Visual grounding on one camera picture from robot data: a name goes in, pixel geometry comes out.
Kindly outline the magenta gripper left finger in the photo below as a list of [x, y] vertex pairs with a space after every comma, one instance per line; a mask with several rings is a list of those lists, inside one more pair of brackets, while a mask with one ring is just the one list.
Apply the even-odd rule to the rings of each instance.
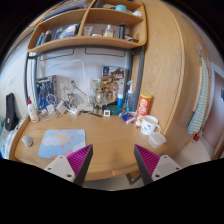
[[87, 145], [68, 156], [58, 156], [46, 168], [56, 176], [82, 186], [93, 156], [93, 145]]

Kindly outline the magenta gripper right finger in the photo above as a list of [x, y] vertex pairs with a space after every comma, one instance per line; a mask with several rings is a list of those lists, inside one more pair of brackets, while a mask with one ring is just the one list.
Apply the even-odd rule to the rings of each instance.
[[159, 156], [135, 144], [134, 156], [145, 185], [181, 170], [181, 167], [168, 155]]

